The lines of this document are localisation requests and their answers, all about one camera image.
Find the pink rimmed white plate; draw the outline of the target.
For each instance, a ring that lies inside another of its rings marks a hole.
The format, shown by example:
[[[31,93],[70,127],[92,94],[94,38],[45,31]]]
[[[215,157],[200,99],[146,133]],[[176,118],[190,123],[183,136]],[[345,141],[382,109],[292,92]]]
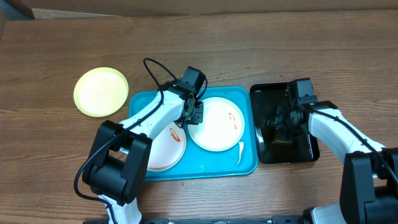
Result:
[[[158,172],[173,167],[184,155],[186,145],[184,129],[170,123],[152,142],[147,170]]]

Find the yellow-green rimmed plate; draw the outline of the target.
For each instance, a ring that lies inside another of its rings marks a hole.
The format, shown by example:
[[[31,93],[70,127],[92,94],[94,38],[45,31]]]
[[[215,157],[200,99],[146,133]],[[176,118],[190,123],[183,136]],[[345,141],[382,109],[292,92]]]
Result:
[[[117,112],[126,102],[129,85],[126,77],[110,67],[94,68],[77,81],[73,100],[85,115],[103,117]]]

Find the white plate with sauce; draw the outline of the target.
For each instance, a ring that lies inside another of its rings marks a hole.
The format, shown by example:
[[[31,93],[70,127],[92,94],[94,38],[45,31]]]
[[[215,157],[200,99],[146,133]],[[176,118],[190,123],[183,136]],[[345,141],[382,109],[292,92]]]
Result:
[[[211,151],[226,151],[242,138],[245,120],[242,111],[230,100],[211,97],[203,100],[203,121],[188,125],[194,143]]]

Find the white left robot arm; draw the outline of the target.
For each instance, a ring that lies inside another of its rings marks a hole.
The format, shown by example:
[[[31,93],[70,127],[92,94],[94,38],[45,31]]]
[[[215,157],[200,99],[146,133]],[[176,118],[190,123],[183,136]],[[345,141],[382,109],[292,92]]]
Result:
[[[201,123],[200,98],[207,86],[206,78],[167,82],[133,117],[100,125],[89,156],[76,173],[74,190],[83,199],[104,204],[105,223],[143,222],[136,197],[146,177],[152,142],[170,123]]]

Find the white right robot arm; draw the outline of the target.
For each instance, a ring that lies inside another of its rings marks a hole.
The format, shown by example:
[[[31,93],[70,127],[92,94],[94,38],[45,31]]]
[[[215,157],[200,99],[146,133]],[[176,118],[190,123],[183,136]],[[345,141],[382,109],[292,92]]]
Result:
[[[397,149],[373,141],[330,101],[281,107],[268,127],[321,140],[343,164],[339,201],[309,208],[302,223],[397,223]]]

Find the green yellow sponge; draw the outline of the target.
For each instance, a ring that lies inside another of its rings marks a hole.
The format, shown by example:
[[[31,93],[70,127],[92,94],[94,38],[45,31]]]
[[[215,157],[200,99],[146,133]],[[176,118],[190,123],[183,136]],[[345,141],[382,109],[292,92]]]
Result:
[[[275,144],[293,144],[294,140],[290,137],[275,137],[273,143]]]

